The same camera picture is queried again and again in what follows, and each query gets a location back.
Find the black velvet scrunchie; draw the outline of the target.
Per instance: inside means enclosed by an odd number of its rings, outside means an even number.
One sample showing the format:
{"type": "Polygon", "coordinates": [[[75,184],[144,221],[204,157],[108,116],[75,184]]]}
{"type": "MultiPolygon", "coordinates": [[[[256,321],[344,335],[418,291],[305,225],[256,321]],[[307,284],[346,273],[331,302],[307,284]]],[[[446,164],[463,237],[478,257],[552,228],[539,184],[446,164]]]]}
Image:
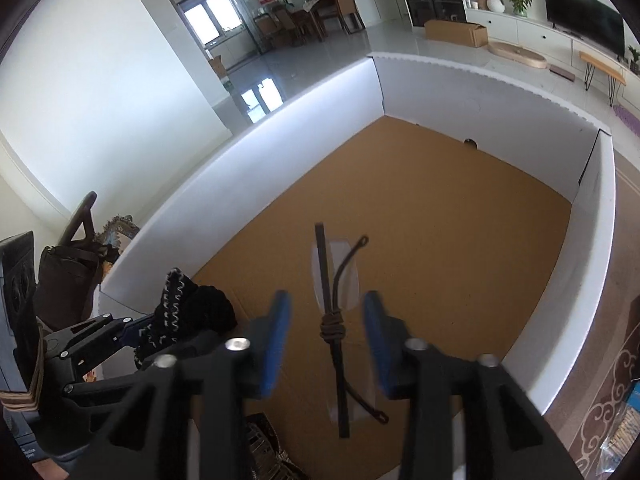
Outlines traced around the black velvet scrunchie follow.
{"type": "Polygon", "coordinates": [[[236,329],[231,302],[215,286],[195,284],[180,269],[172,269],[151,323],[141,331],[134,364],[145,370],[161,354],[178,360],[214,350],[236,329]]]}

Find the white cardboard storage box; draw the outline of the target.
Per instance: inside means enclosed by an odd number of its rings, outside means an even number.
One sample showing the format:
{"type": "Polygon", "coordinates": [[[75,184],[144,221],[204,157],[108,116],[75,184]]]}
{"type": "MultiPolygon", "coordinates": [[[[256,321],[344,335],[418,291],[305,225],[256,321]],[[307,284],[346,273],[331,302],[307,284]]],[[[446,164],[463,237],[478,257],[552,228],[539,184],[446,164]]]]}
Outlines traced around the white cardboard storage box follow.
{"type": "Polygon", "coordinates": [[[341,284],[348,377],[378,399],[363,294],[440,350],[501,359],[547,411],[590,330],[615,219],[611,130],[530,84],[471,65],[375,53],[285,103],[163,204],[100,290],[146,313],[173,268],[221,289],[241,318],[278,289],[292,325],[273,397],[259,404],[315,479],[375,479],[400,460],[405,407],[341,439],[320,337],[314,225],[332,254],[369,243],[341,284]]]}

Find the small wooden bench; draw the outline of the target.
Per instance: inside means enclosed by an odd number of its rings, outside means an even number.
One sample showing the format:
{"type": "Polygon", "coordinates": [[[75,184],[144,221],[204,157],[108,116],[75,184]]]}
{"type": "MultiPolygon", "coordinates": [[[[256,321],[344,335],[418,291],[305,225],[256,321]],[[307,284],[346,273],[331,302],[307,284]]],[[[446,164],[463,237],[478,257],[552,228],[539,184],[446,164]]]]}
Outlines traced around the small wooden bench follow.
{"type": "Polygon", "coordinates": [[[608,78],[608,105],[613,107],[617,101],[617,95],[620,88],[626,86],[626,78],[623,73],[616,70],[613,66],[609,66],[605,62],[595,58],[591,54],[580,51],[579,59],[585,63],[584,88],[589,91],[592,85],[594,75],[597,72],[605,74],[608,78]]]}

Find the white tv cabinet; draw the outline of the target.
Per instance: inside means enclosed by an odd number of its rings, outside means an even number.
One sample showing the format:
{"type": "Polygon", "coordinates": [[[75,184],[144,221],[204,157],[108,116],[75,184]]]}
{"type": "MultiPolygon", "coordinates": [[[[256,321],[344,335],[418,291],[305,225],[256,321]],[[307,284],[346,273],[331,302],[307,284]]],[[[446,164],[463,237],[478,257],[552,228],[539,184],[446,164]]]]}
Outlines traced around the white tv cabinet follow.
{"type": "Polygon", "coordinates": [[[632,76],[628,68],[622,63],[616,62],[612,56],[591,47],[585,41],[529,18],[517,18],[509,14],[477,9],[466,9],[465,15],[469,22],[485,26],[490,40],[514,44],[514,46],[535,51],[543,55],[550,63],[562,66],[567,70],[576,73],[582,73],[585,70],[586,62],[580,57],[580,54],[584,52],[614,68],[624,78],[632,76]]]}

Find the brown cardboard box on floor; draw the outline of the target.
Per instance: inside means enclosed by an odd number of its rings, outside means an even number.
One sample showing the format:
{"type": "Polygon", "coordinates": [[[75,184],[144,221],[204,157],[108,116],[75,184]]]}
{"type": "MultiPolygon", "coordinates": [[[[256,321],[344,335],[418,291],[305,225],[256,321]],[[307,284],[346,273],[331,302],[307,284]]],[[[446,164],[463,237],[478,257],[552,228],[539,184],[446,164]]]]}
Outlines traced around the brown cardboard box on floor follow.
{"type": "Polygon", "coordinates": [[[424,29],[428,40],[470,48],[485,47],[489,42],[487,28],[480,24],[429,20],[424,24],[424,29]]]}

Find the black flat television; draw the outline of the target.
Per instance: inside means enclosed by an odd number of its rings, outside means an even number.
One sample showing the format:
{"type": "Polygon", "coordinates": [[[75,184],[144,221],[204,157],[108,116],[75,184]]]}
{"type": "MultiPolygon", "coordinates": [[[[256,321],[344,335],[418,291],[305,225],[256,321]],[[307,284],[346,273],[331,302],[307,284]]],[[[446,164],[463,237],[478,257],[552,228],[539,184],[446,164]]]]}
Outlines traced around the black flat television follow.
{"type": "Polygon", "coordinates": [[[625,32],[620,14],[598,0],[544,0],[547,20],[605,47],[617,56],[625,55],[625,32]]]}

